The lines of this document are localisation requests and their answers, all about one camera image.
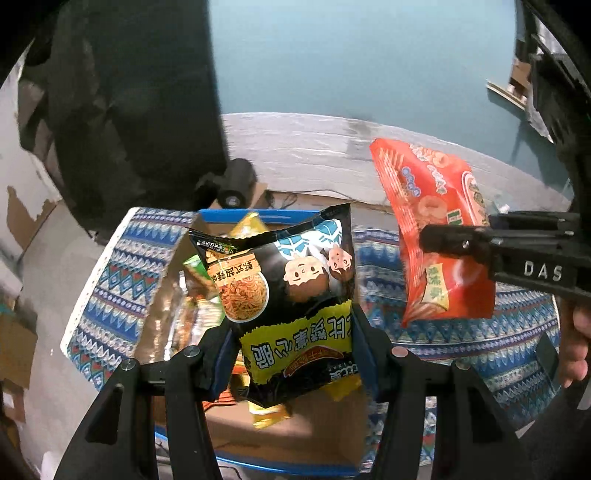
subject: white paper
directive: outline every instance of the white paper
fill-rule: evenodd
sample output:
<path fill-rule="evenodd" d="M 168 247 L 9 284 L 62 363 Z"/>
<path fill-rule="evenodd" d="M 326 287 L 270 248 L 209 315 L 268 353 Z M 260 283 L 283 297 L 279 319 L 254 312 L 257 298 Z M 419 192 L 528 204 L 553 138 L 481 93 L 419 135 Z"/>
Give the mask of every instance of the white paper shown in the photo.
<path fill-rule="evenodd" d="M 2 402 L 6 408 L 14 408 L 14 399 L 10 393 L 2 392 Z"/>

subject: orange snack bag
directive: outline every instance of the orange snack bag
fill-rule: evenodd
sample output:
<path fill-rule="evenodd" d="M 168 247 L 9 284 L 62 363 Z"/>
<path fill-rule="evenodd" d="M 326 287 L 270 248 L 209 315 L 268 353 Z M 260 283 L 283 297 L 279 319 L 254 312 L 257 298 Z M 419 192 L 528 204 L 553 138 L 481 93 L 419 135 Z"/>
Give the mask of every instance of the orange snack bag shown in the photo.
<path fill-rule="evenodd" d="M 371 147 L 379 179 L 400 227 L 407 306 L 402 326 L 417 319 L 490 318 L 495 283 L 472 257 L 424 253 L 429 223 L 489 225 L 472 169 L 430 148 L 378 138 Z"/>

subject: human hand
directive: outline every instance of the human hand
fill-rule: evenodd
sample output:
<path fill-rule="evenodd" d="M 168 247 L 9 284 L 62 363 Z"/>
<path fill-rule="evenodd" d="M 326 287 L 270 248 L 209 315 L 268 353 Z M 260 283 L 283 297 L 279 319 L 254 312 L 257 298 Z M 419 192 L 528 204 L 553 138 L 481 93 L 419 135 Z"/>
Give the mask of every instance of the human hand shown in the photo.
<path fill-rule="evenodd" d="M 591 342 L 591 309 L 563 301 L 560 309 L 560 352 L 558 375 L 564 388 L 587 376 Z"/>

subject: black snack bag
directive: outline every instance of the black snack bag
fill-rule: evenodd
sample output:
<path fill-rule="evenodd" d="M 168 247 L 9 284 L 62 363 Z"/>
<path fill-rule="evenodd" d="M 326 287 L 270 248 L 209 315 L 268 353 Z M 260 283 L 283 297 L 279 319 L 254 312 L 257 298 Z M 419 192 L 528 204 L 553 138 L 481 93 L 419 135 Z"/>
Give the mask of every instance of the black snack bag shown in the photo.
<path fill-rule="evenodd" d="M 356 370 L 348 203 L 250 238 L 189 236 L 240 339 L 249 400 L 270 407 Z"/>

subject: blue patterned fabric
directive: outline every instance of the blue patterned fabric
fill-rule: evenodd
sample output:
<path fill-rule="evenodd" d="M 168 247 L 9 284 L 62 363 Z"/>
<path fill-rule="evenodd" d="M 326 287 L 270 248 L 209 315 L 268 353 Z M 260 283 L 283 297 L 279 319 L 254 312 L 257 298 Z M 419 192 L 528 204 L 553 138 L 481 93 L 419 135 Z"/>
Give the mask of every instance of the blue patterned fabric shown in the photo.
<path fill-rule="evenodd" d="M 118 239 L 68 345 L 76 368 L 100 390 L 133 356 L 152 296 L 197 212 L 138 209 Z"/>
<path fill-rule="evenodd" d="M 506 411 L 513 427 L 525 426 L 548 405 L 554 393 L 535 357 L 543 332 L 558 345 L 558 317 L 551 295 L 497 283 L 491 319 L 415 320 L 406 328 L 406 305 L 398 234 L 377 229 L 353 231 L 361 305 L 370 323 L 385 330 L 396 345 L 420 358 L 451 364 L 461 358 L 473 366 Z M 437 402 L 428 398 L 421 464 L 433 461 Z M 368 451 L 362 470 L 373 464 L 387 404 L 370 406 Z"/>

